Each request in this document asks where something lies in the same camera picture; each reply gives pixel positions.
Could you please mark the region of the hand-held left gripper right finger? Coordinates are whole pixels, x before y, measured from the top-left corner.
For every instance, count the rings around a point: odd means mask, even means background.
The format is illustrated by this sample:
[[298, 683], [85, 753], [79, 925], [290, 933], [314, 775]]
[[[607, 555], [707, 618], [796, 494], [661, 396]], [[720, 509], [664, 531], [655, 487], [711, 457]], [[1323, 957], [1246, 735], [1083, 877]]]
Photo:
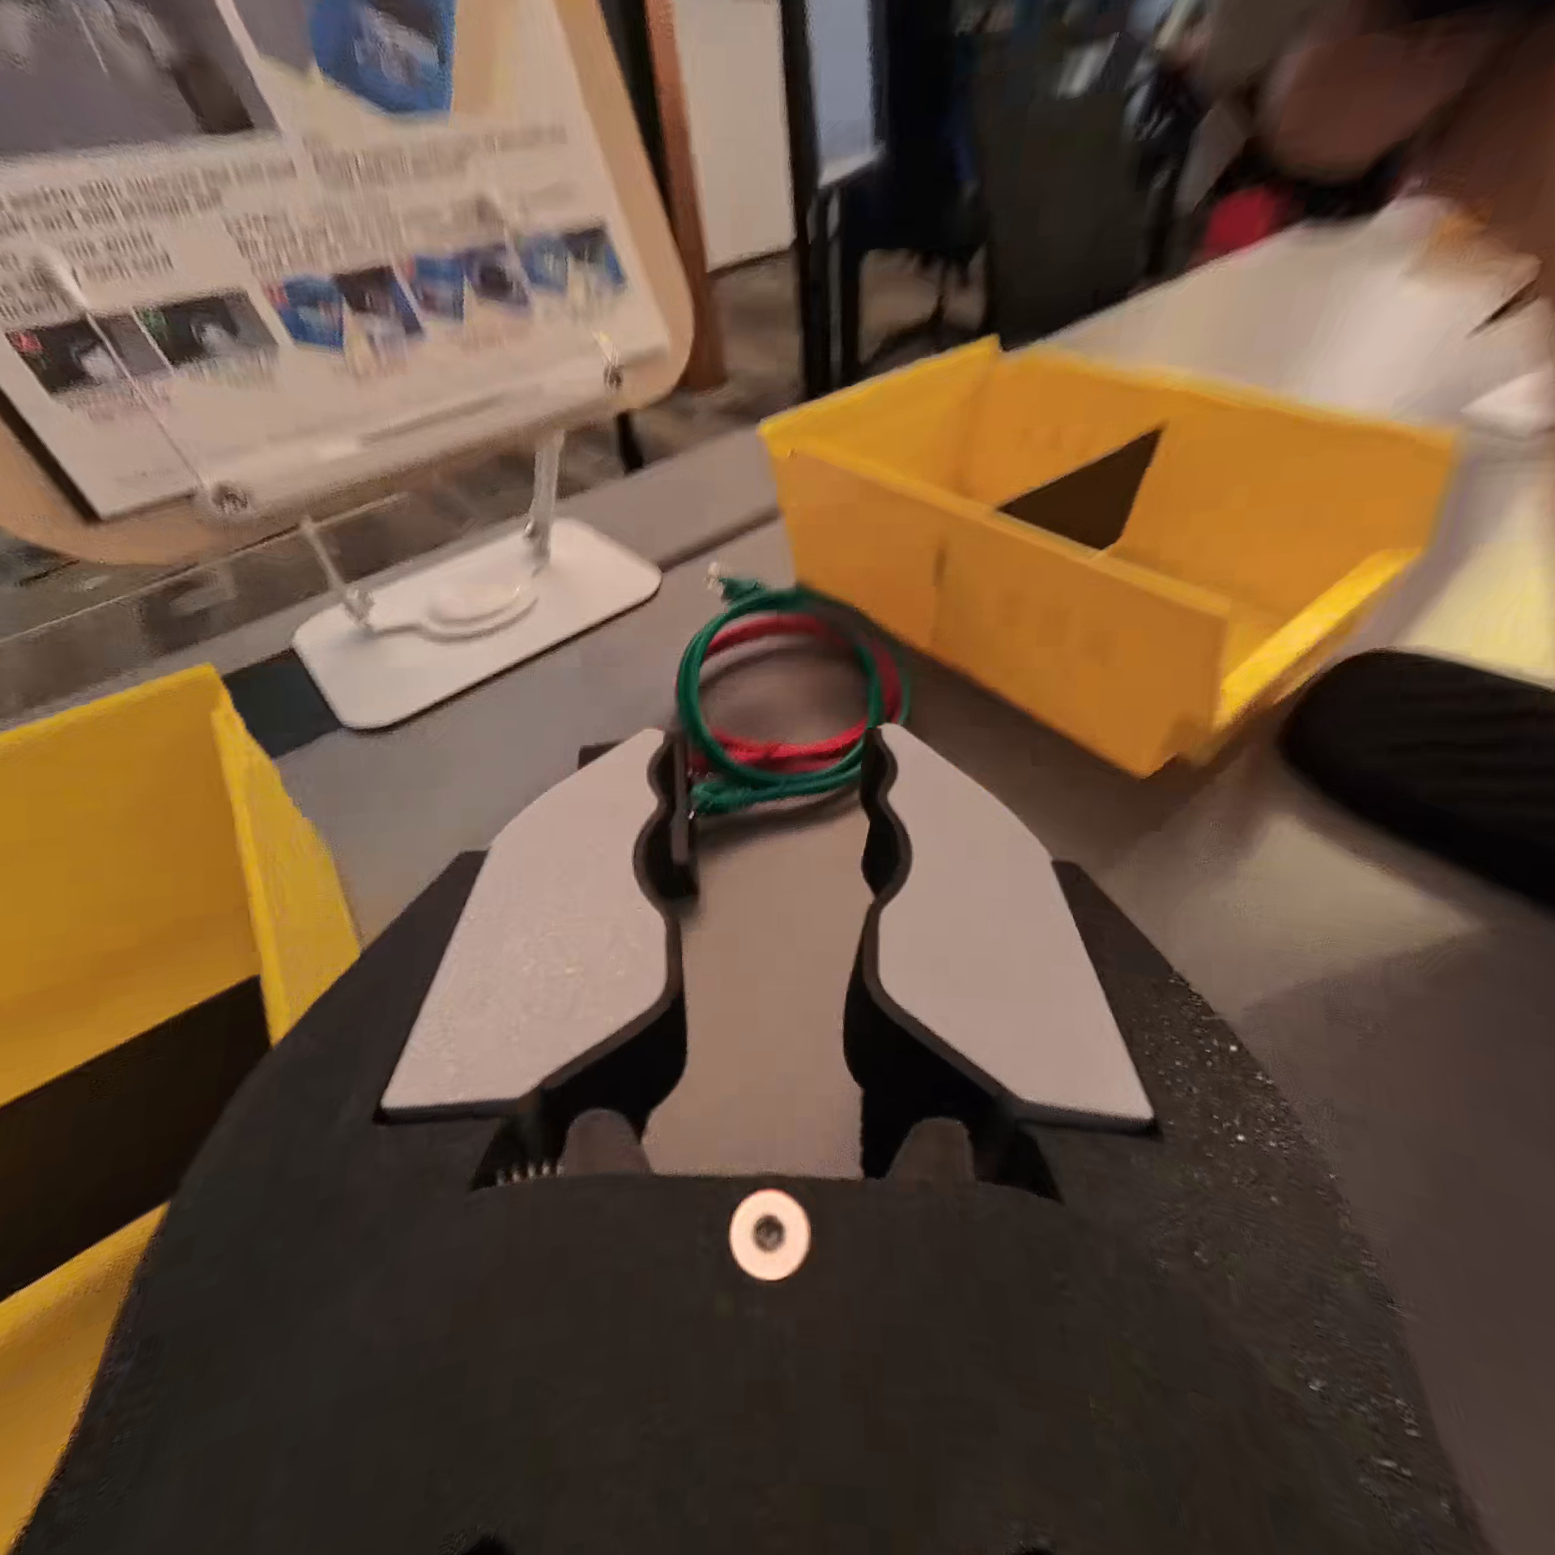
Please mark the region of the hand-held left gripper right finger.
[[1153, 1123], [1057, 862], [903, 725], [868, 733], [864, 1007], [1018, 1122]]

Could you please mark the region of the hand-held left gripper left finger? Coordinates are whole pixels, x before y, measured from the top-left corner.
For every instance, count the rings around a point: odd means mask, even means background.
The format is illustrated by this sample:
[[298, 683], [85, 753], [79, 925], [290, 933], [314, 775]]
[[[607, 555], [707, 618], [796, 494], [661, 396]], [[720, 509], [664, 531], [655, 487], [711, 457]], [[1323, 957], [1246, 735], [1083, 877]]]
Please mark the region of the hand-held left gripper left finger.
[[687, 1068], [677, 916], [594, 894], [570, 777], [483, 853], [379, 1097], [387, 1123], [494, 1122], [483, 1173], [649, 1173]]

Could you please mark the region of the yellow plastic bin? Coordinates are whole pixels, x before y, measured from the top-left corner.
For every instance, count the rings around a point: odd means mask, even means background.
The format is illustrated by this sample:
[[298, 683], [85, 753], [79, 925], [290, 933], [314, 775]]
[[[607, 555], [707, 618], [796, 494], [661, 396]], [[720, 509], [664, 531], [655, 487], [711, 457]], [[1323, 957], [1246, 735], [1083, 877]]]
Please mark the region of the yellow plastic bin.
[[[3, 1105], [251, 977], [272, 1047], [357, 955], [335, 860], [214, 668], [3, 733]], [[3, 1549], [170, 1197], [3, 1297]]]
[[[1162, 427], [1103, 551], [998, 507]], [[1433, 542], [1446, 429], [981, 340], [766, 418], [798, 581], [1147, 777], [1303, 686]]]

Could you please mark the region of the white poster stand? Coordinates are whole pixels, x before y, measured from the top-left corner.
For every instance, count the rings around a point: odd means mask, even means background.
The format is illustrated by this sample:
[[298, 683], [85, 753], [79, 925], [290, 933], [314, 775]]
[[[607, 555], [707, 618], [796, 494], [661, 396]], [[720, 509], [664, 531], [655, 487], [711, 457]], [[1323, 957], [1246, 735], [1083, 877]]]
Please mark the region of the white poster stand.
[[661, 568], [559, 509], [566, 433], [544, 433], [516, 531], [383, 585], [348, 581], [318, 525], [300, 524], [333, 605], [292, 637], [327, 711], [390, 729], [646, 605]]

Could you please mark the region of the black textured pad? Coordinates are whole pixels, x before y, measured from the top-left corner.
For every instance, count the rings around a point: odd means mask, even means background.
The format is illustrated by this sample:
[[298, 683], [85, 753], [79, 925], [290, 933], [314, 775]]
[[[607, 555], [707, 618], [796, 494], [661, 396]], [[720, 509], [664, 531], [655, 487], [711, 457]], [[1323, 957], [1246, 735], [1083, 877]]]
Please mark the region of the black textured pad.
[[1553, 907], [1553, 690], [1434, 653], [1321, 672], [1277, 748], [1331, 803], [1479, 881]]

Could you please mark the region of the instruction poster board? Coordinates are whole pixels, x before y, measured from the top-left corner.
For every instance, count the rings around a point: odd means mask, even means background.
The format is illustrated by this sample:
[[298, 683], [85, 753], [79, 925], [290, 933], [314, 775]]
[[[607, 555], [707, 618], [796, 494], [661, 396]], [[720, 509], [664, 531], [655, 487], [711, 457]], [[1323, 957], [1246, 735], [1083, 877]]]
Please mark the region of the instruction poster board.
[[3, 3], [3, 535], [100, 564], [661, 400], [600, 3]]

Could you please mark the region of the black office chair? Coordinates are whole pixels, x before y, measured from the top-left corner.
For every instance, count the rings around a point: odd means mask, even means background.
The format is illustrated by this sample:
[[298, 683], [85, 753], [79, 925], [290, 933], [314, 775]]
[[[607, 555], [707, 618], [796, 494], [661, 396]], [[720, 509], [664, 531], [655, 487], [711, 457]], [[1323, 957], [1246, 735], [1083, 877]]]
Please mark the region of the black office chair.
[[1170, 240], [1192, 107], [1123, 33], [983, 39], [970, 102], [986, 320], [1001, 346], [1131, 294]]

